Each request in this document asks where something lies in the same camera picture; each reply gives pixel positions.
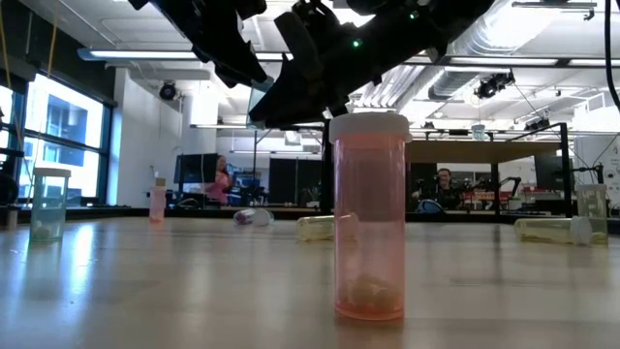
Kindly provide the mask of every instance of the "table surface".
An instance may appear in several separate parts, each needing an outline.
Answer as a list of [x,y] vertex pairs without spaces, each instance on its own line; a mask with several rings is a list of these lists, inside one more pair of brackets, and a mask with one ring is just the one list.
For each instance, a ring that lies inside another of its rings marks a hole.
[[70,223],[0,232],[0,348],[618,348],[620,244],[522,244],[511,226],[411,224],[406,316],[337,318],[333,244],[295,223]]
[[501,164],[528,156],[552,154],[559,142],[412,141],[405,156],[417,164]]

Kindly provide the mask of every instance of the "robotic arm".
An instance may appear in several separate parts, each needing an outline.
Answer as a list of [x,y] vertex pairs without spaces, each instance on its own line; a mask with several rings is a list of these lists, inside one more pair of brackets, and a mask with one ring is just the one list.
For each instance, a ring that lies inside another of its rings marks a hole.
[[[203,61],[229,86],[264,82],[250,43],[240,36],[242,19],[262,13],[264,0],[130,0],[136,9],[157,7],[194,45]],[[375,15],[356,28],[340,24],[321,0],[299,0],[275,19],[294,56],[250,111],[260,127],[321,121],[323,111],[346,112],[348,95],[423,50],[434,62],[448,44],[483,15],[494,0],[347,0],[352,10]]]

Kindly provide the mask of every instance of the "small pink bottle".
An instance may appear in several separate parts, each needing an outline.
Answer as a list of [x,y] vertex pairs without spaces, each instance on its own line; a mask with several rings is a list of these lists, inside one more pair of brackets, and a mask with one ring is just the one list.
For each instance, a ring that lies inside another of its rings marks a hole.
[[329,125],[335,165],[335,309],[402,318],[405,302],[406,117],[368,112]]
[[164,213],[166,212],[166,180],[163,178],[155,179],[155,186],[151,188],[151,204],[148,211],[148,218],[151,223],[163,223]]

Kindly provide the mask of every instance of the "woman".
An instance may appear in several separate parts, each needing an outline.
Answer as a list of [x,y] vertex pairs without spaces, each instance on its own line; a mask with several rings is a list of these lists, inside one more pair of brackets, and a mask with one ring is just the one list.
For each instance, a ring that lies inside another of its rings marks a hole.
[[219,202],[221,205],[228,203],[226,191],[232,186],[231,176],[226,171],[226,157],[220,155],[217,158],[217,168],[215,171],[215,182],[207,183],[204,186],[204,194],[210,200]]

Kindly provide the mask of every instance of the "wall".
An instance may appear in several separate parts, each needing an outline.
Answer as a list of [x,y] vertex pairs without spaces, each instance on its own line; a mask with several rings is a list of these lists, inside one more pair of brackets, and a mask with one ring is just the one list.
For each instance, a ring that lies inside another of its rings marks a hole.
[[198,122],[197,119],[201,119],[201,116],[204,115],[204,107],[200,103],[196,103],[197,98],[199,97],[187,96],[182,100],[182,152],[185,154],[214,153],[216,152],[217,130],[190,128],[192,123]]
[[[35,73],[47,69],[52,25],[18,0],[3,0],[1,6],[11,72],[32,80]],[[54,77],[98,102],[112,105],[114,68],[106,69],[105,62],[82,60],[78,49],[84,46],[62,30],[56,34]]]
[[146,193],[154,174],[174,187],[177,147],[181,146],[182,113],[173,110],[118,69],[112,116],[108,203],[148,207]]

